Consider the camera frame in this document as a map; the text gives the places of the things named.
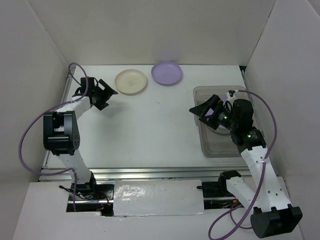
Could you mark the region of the cream plate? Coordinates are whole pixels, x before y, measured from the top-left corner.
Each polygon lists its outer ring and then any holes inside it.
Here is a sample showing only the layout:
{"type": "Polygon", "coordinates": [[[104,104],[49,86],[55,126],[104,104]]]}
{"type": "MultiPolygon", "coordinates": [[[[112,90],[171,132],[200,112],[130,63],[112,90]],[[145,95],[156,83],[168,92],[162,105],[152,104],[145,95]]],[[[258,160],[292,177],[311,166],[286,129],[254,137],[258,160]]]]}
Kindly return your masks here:
{"type": "Polygon", "coordinates": [[[115,77],[115,86],[117,90],[126,95],[135,95],[141,92],[147,86],[147,76],[136,69],[127,69],[121,71],[115,77]]]}

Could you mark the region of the blue plate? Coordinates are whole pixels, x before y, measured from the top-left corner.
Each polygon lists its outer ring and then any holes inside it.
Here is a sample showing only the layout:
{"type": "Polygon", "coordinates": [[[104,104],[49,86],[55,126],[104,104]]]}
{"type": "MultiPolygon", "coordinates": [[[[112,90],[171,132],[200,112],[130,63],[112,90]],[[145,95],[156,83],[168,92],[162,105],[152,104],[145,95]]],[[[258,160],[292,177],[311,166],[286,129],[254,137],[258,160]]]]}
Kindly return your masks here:
{"type": "Polygon", "coordinates": [[[217,129],[213,129],[212,127],[208,126],[208,129],[211,130],[213,133],[221,135],[221,136],[229,136],[230,135],[230,131],[226,128],[218,127],[217,129]]]}

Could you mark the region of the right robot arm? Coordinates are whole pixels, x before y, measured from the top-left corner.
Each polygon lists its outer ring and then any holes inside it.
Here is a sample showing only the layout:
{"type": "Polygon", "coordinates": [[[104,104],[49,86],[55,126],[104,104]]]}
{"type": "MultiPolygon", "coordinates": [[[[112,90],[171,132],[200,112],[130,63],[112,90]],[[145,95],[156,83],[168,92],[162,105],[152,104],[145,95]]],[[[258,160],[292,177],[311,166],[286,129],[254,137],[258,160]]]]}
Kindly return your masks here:
{"type": "Polygon", "coordinates": [[[269,159],[272,145],[267,146],[259,129],[254,126],[252,103],[236,98],[236,91],[227,93],[227,100],[214,94],[207,101],[189,109],[198,120],[216,130],[223,126],[244,159],[256,185],[253,191],[236,170],[220,174],[218,191],[232,194],[246,211],[234,228],[222,239],[230,237],[250,218],[250,229],[260,238],[291,233],[303,217],[301,208],[293,206],[279,184],[269,159]]]}

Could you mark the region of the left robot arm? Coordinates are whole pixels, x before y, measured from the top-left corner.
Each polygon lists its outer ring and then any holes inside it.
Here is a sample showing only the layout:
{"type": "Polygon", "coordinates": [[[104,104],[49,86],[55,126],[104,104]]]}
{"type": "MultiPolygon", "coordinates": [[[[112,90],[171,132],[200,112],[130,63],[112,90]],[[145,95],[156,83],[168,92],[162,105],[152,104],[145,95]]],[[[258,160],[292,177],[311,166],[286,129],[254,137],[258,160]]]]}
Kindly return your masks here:
{"type": "Polygon", "coordinates": [[[118,92],[113,90],[102,79],[80,79],[78,87],[72,96],[72,102],[55,110],[46,112],[43,116],[44,148],[57,156],[71,174],[72,184],[68,192],[84,200],[96,200],[101,194],[94,174],[86,166],[80,151],[80,131],[78,119],[92,107],[105,109],[107,101],[118,92]]]}

